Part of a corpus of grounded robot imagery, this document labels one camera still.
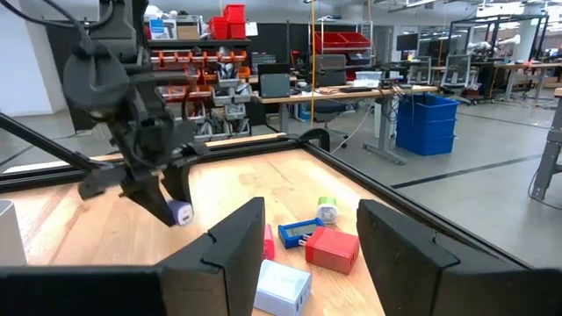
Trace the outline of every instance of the white cylinder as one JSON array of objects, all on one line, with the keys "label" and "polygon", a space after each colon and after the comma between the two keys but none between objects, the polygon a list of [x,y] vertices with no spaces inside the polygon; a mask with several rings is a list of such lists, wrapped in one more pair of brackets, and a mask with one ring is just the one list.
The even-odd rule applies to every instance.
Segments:
[{"label": "white cylinder", "polygon": [[[538,6],[526,6],[523,14],[541,14]],[[521,21],[519,23],[519,35],[521,42],[515,45],[513,59],[515,61],[527,61],[529,59],[530,50],[533,47],[533,39],[535,38],[536,25],[531,24],[531,20]]]},{"label": "white cylinder", "polygon": [[10,200],[0,200],[0,266],[26,264],[16,207]]}]

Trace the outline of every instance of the green and white cylinder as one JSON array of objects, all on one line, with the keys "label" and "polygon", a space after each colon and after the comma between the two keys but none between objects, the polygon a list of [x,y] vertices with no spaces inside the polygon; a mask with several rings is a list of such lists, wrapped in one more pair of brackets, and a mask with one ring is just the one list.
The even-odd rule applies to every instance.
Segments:
[{"label": "green and white cylinder", "polygon": [[324,224],[334,224],[337,221],[337,206],[335,197],[320,197],[316,215]]}]

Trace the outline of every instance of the red storage bin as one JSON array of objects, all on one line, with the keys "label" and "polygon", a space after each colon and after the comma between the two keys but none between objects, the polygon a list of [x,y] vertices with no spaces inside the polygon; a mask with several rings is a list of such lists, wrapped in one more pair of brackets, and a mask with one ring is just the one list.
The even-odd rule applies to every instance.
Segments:
[{"label": "red storage bin", "polygon": [[228,37],[232,40],[245,40],[246,22],[228,23]]},{"label": "red storage bin", "polygon": [[348,41],[348,47],[369,47],[371,42],[359,32],[339,32]]},{"label": "red storage bin", "polygon": [[228,23],[246,23],[246,9],[244,4],[227,4],[224,10],[224,16]]},{"label": "red storage bin", "polygon": [[223,17],[212,17],[209,20],[209,31],[215,40],[228,40],[228,22]]},{"label": "red storage bin", "polygon": [[[314,32],[314,42],[316,45],[316,52],[322,53],[322,37],[321,32]],[[340,35],[339,32],[324,32],[324,53],[344,53],[345,50],[338,50],[332,48],[345,48],[348,45],[348,41]]]}]

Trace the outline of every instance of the ceiling light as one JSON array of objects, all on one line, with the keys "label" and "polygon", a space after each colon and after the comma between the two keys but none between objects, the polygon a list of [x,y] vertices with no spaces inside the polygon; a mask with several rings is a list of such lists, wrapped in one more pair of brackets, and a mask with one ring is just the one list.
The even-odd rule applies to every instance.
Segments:
[{"label": "ceiling light", "polygon": [[401,8],[398,8],[398,9],[389,10],[388,13],[412,9],[412,8],[418,7],[420,5],[434,3],[435,1],[437,1],[437,0],[421,0],[421,1],[418,1],[418,2],[415,2],[415,3],[412,3],[412,4],[406,4],[406,5],[402,6]]}]

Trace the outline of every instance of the red bin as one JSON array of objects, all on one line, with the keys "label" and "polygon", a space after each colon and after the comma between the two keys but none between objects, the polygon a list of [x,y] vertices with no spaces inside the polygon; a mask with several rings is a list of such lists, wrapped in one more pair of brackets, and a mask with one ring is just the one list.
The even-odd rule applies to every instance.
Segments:
[{"label": "red bin", "polygon": [[245,40],[246,22],[228,23],[228,37],[232,40]]},{"label": "red bin", "polygon": [[215,40],[228,40],[228,22],[223,17],[212,17],[209,20],[209,32]]},{"label": "red bin", "polygon": [[228,23],[246,22],[246,9],[244,4],[228,4],[224,10],[224,16]]}]

